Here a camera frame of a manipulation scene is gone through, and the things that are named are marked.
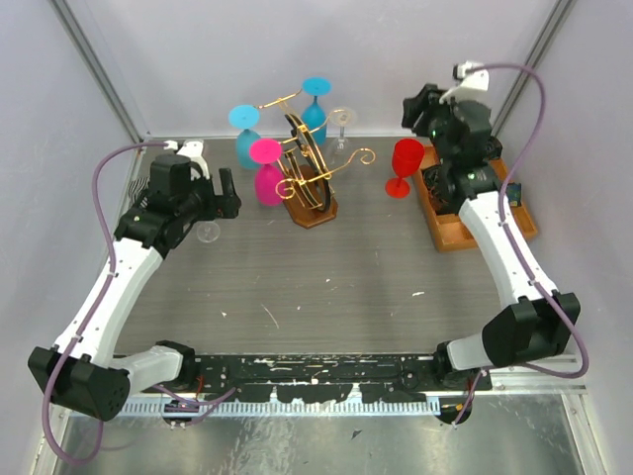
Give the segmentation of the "wooden compartment tray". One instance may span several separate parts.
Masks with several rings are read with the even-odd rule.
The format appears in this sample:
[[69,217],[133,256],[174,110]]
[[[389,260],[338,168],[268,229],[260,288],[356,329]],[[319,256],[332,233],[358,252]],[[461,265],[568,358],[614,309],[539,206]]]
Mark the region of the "wooden compartment tray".
[[[450,252],[477,248],[478,245],[469,233],[466,226],[461,222],[458,215],[438,215],[436,208],[439,204],[431,197],[423,181],[423,171],[432,165],[439,163],[439,158],[430,143],[424,145],[425,154],[419,170],[412,176],[416,194],[421,204],[421,209],[426,218],[426,222],[432,236],[435,248],[439,252]],[[538,234],[536,224],[528,211],[526,202],[521,200],[521,205],[512,207],[511,212],[521,230],[524,238],[530,240]]]

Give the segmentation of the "red wine glass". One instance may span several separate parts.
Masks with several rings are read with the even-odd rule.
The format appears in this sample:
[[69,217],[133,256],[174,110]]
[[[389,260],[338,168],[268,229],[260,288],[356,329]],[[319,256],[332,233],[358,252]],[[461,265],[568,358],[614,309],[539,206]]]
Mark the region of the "red wine glass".
[[415,139],[401,139],[395,144],[392,168],[396,176],[385,185],[390,197],[402,199],[408,195],[410,186],[407,179],[419,170],[424,154],[424,145]]

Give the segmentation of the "clear wine glass front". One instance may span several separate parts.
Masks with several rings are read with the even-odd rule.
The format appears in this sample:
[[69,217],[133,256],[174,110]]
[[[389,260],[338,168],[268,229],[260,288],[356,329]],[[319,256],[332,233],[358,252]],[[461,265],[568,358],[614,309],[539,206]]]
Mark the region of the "clear wine glass front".
[[199,222],[196,225],[196,236],[202,243],[215,242],[220,235],[221,228],[215,221]]

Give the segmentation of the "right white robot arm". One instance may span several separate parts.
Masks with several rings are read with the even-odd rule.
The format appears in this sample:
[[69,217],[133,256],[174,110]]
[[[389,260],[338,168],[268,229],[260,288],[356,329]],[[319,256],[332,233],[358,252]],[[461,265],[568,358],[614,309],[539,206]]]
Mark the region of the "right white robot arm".
[[573,293],[562,293],[531,253],[511,213],[502,181],[490,109],[473,99],[425,84],[403,101],[402,125],[431,141],[437,163],[423,171],[429,196],[442,215],[456,215],[474,238],[494,278],[501,310],[470,336],[440,343],[433,354],[439,386],[454,390],[469,370],[532,367],[563,352],[581,312]]

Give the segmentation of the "striped black white cloth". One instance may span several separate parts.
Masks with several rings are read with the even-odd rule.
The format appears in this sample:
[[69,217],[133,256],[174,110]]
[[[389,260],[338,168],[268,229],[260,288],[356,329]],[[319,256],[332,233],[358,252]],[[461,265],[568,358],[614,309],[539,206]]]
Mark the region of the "striped black white cloth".
[[134,179],[128,187],[130,207],[145,208],[147,205],[149,177],[144,176]]

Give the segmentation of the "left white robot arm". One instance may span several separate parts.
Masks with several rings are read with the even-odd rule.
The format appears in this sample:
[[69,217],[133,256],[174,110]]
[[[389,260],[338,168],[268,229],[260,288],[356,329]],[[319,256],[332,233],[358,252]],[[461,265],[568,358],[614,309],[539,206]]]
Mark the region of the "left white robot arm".
[[123,358],[117,341],[143,287],[200,222],[234,219],[241,200],[228,167],[219,170],[222,191],[201,162],[186,155],[156,157],[146,183],[120,217],[109,257],[80,311],[49,348],[36,347],[28,367],[51,403],[112,420],[127,399],[160,383],[176,392],[198,380],[195,350],[161,340]]

